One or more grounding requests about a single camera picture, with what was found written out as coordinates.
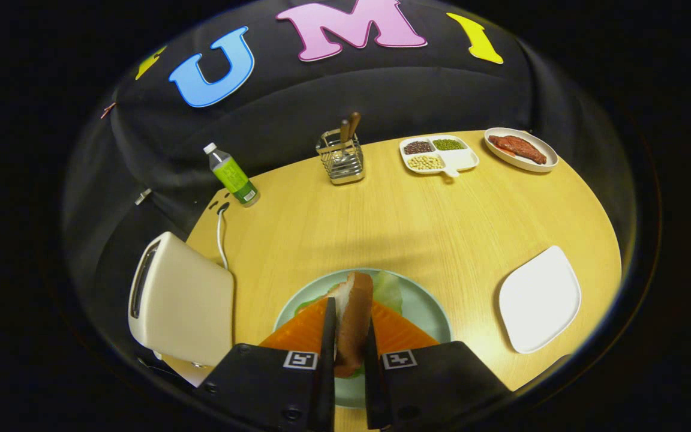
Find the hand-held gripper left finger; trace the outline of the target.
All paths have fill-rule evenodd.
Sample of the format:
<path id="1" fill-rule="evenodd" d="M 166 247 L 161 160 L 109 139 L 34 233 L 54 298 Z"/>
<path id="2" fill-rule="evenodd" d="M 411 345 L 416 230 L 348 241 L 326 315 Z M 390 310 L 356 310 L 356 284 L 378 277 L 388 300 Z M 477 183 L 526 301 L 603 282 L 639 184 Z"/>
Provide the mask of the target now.
<path id="1" fill-rule="evenodd" d="M 196 399 L 245 431 L 332 431 L 337 307 L 317 303 L 324 316 L 318 351 L 237 344 L 197 387 Z"/>

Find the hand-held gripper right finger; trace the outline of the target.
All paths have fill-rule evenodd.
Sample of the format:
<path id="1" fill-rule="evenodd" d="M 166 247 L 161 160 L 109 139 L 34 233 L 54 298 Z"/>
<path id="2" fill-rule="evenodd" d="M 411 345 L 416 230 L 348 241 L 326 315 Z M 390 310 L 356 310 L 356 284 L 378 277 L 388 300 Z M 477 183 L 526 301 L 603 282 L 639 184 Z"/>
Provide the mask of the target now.
<path id="1" fill-rule="evenodd" d="M 462 430 L 511 397 L 466 344 L 436 341 L 376 301 L 364 366 L 370 429 Z"/>

